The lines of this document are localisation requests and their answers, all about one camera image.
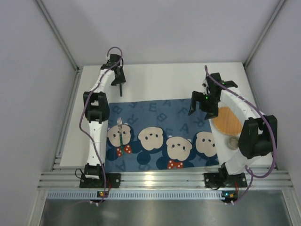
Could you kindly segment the round wooden plate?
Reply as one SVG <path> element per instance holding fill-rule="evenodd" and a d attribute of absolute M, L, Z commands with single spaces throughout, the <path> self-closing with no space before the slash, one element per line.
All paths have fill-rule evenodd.
<path fill-rule="evenodd" d="M 225 135 L 238 135 L 242 131 L 242 124 L 228 107 L 221 107 L 218 116 L 213 118 L 214 126 Z"/>

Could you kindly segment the metal fork patterned handle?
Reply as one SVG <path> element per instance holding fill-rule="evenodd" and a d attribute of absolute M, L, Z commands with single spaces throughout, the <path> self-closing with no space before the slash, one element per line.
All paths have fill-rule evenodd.
<path fill-rule="evenodd" d="M 119 129 L 119 139 L 120 139 L 120 151 L 121 155 L 124 155 L 124 147 L 123 147 L 123 138 L 122 138 L 122 118 L 117 118 L 117 126 Z"/>

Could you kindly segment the blue cartoon placemat cloth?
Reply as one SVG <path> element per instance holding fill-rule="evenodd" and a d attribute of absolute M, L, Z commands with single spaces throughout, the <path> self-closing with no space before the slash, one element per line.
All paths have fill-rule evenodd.
<path fill-rule="evenodd" d="M 174 170 L 218 165 L 216 143 L 206 113 L 188 116 L 189 99 L 111 103 L 107 132 L 107 172 Z M 122 118 L 124 155 L 117 118 Z"/>

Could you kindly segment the metal spoon patterned handle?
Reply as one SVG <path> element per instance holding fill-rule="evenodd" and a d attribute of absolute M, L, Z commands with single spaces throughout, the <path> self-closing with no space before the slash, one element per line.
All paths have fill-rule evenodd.
<path fill-rule="evenodd" d="M 120 97 L 123 97 L 122 84 L 119 84 L 119 94 L 120 94 Z"/>

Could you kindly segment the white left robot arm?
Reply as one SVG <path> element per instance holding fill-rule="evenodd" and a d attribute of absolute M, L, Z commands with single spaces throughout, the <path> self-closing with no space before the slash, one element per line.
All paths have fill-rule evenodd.
<path fill-rule="evenodd" d="M 110 86 L 126 82 L 123 73 L 123 58 L 118 54 L 107 56 L 107 62 L 100 68 L 100 74 L 90 91 L 83 94 L 84 110 L 80 118 L 86 118 L 89 132 L 89 154 L 84 175 L 88 179 L 103 180 L 106 153 L 106 131 L 110 116 L 106 95 Z"/>

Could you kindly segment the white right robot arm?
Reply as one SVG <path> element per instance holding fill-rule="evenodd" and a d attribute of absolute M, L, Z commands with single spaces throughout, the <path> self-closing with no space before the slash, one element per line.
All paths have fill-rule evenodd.
<path fill-rule="evenodd" d="M 234 81 L 223 81 L 219 73 L 206 74 L 203 92 L 192 92 L 189 114 L 196 109 L 206 113 L 205 119 L 216 118 L 218 104 L 224 103 L 242 124 L 238 151 L 220 168 L 224 178 L 244 172 L 255 160 L 277 149 L 277 119 L 265 115 L 240 93 Z"/>

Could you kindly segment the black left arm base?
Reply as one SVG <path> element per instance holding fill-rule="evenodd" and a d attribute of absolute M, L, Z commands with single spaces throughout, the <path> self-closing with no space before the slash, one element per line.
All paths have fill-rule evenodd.
<path fill-rule="evenodd" d="M 88 163 L 85 165 L 84 172 L 81 172 L 80 188 L 119 188 L 121 183 L 120 173 L 105 173 L 101 165 L 91 166 Z"/>

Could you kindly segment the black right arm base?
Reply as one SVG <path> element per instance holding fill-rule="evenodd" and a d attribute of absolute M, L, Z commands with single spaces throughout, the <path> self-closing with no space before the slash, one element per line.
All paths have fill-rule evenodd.
<path fill-rule="evenodd" d="M 218 190 L 219 188 L 246 188 L 247 181 L 245 173 L 240 173 L 236 175 L 230 175 L 226 169 L 225 164 L 223 164 L 218 172 L 211 172 L 204 174 L 205 187 L 211 188 L 213 190 Z"/>

